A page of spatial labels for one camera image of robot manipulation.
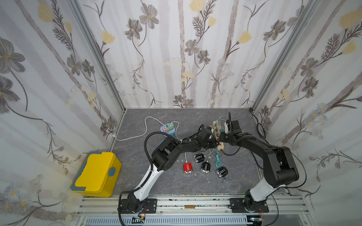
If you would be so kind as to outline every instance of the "white cable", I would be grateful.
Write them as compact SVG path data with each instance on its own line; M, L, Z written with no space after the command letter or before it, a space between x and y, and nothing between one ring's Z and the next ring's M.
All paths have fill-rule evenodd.
M155 119L154 117L151 117L151 116L147 116L146 118L153 118L154 120L157 120L159 123L161 123L162 125L164 125L162 122L160 122L158 119ZM136 137L141 137L143 135L145 135L147 133L147 123L146 123L146 118L144 118L144 124L146 125L146 131L142 134L142 135L139 135L139 136L135 136L135 137L130 137L130 138L126 138L126 139L117 139L117 134L112 134L112 137L114 137L116 140L118 141L124 141L124 140L129 140L129 139L132 139L132 138L136 138Z
M177 123L177 127L176 127L176 130L175 130L175 136L179 139L179 140L182 140L181 138L179 138L178 136L177 136L177 128L178 128L178 126L180 125L180 123L178 122L178 121L172 121L171 123Z
M213 151L211 151L210 149L209 149L209 151L210 151L210 154L208 155L206 162L209 161L209 157L210 157L211 153L215 151L215 148L213 148Z

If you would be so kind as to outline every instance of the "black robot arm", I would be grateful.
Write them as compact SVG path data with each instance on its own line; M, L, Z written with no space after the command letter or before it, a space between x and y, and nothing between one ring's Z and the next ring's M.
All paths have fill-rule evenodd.
M265 204L265 200L277 188L299 179L292 153L287 147L266 144L249 133L243 133L237 120L226 121L226 131L221 132L220 142L249 149L263 159L264 178L253 188L246 191L244 207L256 211Z

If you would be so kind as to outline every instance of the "red cylindrical object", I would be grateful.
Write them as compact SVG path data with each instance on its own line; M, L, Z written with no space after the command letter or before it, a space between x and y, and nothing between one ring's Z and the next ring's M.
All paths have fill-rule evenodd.
M187 163L184 164L184 172L185 172L185 174L192 173L192 165L191 165L191 163L187 162Z

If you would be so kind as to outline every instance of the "black cylindrical object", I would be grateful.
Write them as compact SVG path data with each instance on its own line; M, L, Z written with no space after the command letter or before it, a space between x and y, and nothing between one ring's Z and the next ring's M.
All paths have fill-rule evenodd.
M210 173L210 163L208 162L203 162L200 171L203 172L204 174L208 174Z
M224 178L226 177L226 175L228 174L228 170L226 169L226 167L222 166L222 167L219 167L217 170L216 170L216 174L220 177L220 178Z
M194 155L195 162L203 162L205 160L205 156L203 154L196 154Z

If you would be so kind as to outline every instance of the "ventilation grille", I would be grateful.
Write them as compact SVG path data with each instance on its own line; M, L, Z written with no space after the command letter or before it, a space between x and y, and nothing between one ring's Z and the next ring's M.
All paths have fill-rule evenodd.
M125 225L252 225L246 216L148 216L143 224L131 223L132 217L122 217ZM119 226L118 217L87 217L85 226Z

